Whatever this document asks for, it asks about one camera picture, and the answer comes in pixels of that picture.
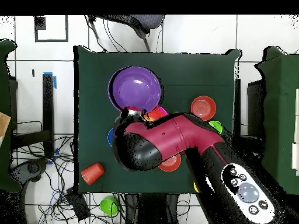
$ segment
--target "green cloth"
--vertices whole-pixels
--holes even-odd
[[[0,40],[0,112],[11,117],[11,97],[9,93],[8,69],[6,58],[16,48],[10,40]],[[11,164],[11,122],[8,125],[3,143],[0,147],[0,189],[16,193],[20,184],[13,180],[8,169]]]
[[[286,55],[270,47],[258,68],[267,91],[263,104],[266,146],[262,164],[287,193],[299,194],[299,176],[291,168],[299,55]]]
[[[107,95],[112,75],[127,66],[146,67],[155,72],[164,87],[160,104],[168,113],[190,111],[197,96],[206,95],[217,105],[215,120],[232,130],[234,65],[238,50],[221,54],[96,53],[78,48],[79,64],[79,192],[195,193],[182,157],[179,168],[165,172],[126,171],[117,164],[107,135],[120,112]],[[81,171],[100,163],[105,172],[92,185]]]

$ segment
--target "red cup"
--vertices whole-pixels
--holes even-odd
[[[103,167],[99,163],[95,163],[95,164],[91,165],[90,167],[88,167],[87,169],[84,169],[81,172],[81,176],[87,184],[91,185],[103,173],[104,173]]]

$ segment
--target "purple plate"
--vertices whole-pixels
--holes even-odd
[[[131,66],[120,69],[111,77],[108,96],[112,105],[120,111],[130,106],[149,113],[161,99],[161,84],[149,69]]]

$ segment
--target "blue cable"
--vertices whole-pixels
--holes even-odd
[[[52,198],[51,198],[51,201],[50,201],[49,205],[52,205],[52,204],[51,204],[51,203],[52,203],[52,200],[53,200],[53,198],[55,198],[55,195],[56,195],[57,193],[63,193],[63,192],[60,191],[59,189],[54,190],[53,193],[52,193]],[[46,211],[44,212],[44,219],[42,220],[41,224],[44,224],[44,221],[46,220],[46,216],[47,216],[49,210],[50,210],[50,207],[49,207],[48,209],[46,209]]]

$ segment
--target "white tile floor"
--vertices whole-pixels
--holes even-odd
[[[47,30],[39,30],[39,37],[57,39],[60,35],[56,30],[64,27],[63,16],[46,16]],[[164,21],[164,52],[165,53],[212,53],[223,54],[232,48],[242,50],[239,63],[239,77],[241,78],[241,123],[248,123],[246,88],[249,82],[261,78],[254,65],[261,61],[263,50],[267,46],[280,46],[287,53],[295,53],[299,49],[299,17],[291,15],[166,15]],[[108,22],[114,39],[127,51],[146,51],[143,41],[137,37],[134,30],[126,25]],[[100,37],[100,43],[109,51],[116,49],[110,42],[103,28],[103,20],[95,22]],[[12,76],[19,81],[18,90],[18,121],[42,120],[41,109],[41,75],[43,72],[52,72],[57,77],[57,88],[54,89],[55,110],[55,138],[61,134],[74,133],[74,59],[72,48],[82,45],[93,51],[101,51],[95,36],[88,29],[84,16],[68,16],[68,42],[34,42],[34,21],[32,16],[0,16],[0,39],[10,39],[18,45],[16,52],[8,55],[7,65]],[[152,30],[148,38],[153,52],[161,52],[162,33],[157,43],[161,27]],[[23,124],[19,131],[39,130],[36,123]],[[246,134],[246,126],[241,126],[242,133]],[[59,147],[61,140],[55,143]],[[71,154],[69,146],[61,152]],[[18,153],[18,158],[28,158]],[[66,188],[74,182],[73,164],[68,164],[63,174]],[[53,165],[47,165],[46,172],[51,178],[52,186],[58,188],[57,172]],[[94,194],[98,204],[109,194]],[[46,210],[52,198],[49,178],[46,174],[37,183],[30,183],[26,194],[26,214],[28,224],[37,224],[41,213],[38,204]],[[180,202],[178,216],[180,224],[207,224],[203,211],[194,195],[180,195],[179,200],[190,203],[190,211],[184,214],[188,206]],[[102,214],[95,208],[93,197],[87,195],[87,202],[93,214]],[[70,224],[78,224],[76,219]],[[94,220],[93,224],[103,224]]]

